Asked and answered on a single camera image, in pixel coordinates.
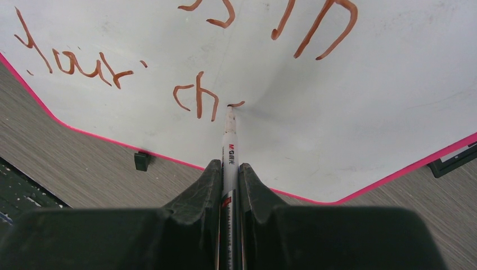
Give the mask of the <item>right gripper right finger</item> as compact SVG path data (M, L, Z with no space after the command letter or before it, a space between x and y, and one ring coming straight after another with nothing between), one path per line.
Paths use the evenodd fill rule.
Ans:
M253 168L240 167L248 269L446 269L413 211L376 206L290 205Z

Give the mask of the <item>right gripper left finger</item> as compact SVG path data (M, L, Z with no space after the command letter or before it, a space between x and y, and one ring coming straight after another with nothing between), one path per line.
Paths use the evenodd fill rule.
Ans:
M159 208L42 209L1 239L2 269L217 269L221 163Z

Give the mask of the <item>white marker pen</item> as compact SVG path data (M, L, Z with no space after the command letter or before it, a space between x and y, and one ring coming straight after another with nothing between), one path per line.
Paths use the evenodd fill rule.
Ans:
M227 106L222 141L219 269L243 269L236 115Z

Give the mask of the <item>pink framed whiteboard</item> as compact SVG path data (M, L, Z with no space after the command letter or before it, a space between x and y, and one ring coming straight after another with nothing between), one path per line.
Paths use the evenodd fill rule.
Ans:
M475 1L2 1L59 123L201 168L235 105L270 188L340 203L476 141Z

